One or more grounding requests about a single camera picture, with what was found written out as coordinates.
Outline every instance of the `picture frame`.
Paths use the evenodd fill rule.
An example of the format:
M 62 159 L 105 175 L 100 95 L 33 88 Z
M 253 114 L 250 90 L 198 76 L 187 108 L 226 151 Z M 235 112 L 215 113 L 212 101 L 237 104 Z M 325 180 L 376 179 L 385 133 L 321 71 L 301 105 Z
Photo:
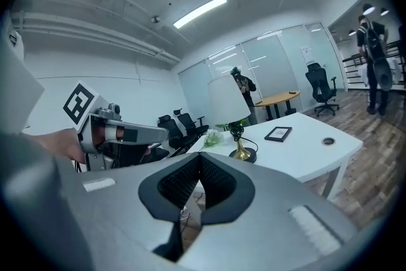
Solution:
M 274 127 L 272 131 L 265 136 L 265 140 L 269 140 L 271 142 L 284 142 L 291 131 L 292 127 L 290 126 Z

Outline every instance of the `wooden floor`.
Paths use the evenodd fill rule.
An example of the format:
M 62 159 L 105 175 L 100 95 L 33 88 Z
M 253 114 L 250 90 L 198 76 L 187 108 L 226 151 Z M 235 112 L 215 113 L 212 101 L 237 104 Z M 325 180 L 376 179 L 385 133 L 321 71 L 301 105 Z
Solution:
M 379 114 L 371 116 L 366 112 L 367 91 L 339 93 L 335 103 L 340 105 L 336 116 L 327 110 L 320 117 L 316 117 L 313 110 L 306 112 L 306 115 L 363 141 L 362 150 L 348 166 L 339 193 L 332 200 L 356 225 L 363 228 L 373 219 L 384 216 L 393 199 L 396 199 L 406 165 L 406 96 L 391 92 L 384 117 Z M 306 182 L 306 185 L 321 194 L 327 176 Z M 198 205 L 204 209 L 204 204 L 203 195 Z M 187 249 L 198 234 L 198 224 L 189 218 L 182 233 L 183 247 Z

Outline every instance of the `wooden round table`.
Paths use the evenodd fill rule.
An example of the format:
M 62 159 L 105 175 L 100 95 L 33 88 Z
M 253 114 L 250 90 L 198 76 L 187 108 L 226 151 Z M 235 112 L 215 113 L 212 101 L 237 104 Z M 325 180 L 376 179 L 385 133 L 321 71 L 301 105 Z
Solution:
M 279 115 L 278 104 L 285 102 L 287 110 L 291 110 L 290 100 L 292 100 L 293 98 L 298 97 L 300 95 L 300 91 L 291 91 L 291 92 L 294 92 L 294 94 L 290 94 L 288 91 L 286 91 L 285 93 L 266 97 L 259 103 L 256 103 L 255 106 L 256 107 L 265 106 L 266 111 L 268 113 L 269 120 L 271 121 L 271 120 L 273 120 L 273 117 L 272 117 L 270 106 L 273 105 L 273 107 L 275 108 L 275 112 L 277 114 L 277 118 L 279 118 L 280 115 Z

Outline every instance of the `robotic arm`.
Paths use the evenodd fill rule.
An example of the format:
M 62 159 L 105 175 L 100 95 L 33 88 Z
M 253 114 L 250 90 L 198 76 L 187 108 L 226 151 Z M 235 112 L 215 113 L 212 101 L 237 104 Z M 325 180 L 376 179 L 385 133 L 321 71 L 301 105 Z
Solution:
M 168 139 L 167 129 L 123 122 L 120 106 L 108 103 L 82 81 L 76 84 L 63 110 L 77 130 L 88 171 L 138 165 L 149 144 Z M 104 130 L 101 143 L 96 140 L 100 130 Z

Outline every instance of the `gray device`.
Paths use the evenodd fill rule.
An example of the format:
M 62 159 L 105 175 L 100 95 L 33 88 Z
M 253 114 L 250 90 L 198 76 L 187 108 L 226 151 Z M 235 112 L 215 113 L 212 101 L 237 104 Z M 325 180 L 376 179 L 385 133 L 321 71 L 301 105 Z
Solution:
M 13 153 L 1 168 L 4 202 L 57 267 L 339 270 L 359 253 L 354 224 L 279 171 L 202 152 L 76 173 L 68 159 L 22 136 L 2 136 L 0 146 Z M 199 180 L 206 210 L 183 252 L 180 211 Z
M 164 128 L 123 122 L 120 106 L 108 103 L 83 81 L 76 83 L 63 110 L 77 130 L 88 171 L 137 165 L 148 145 L 169 136 Z

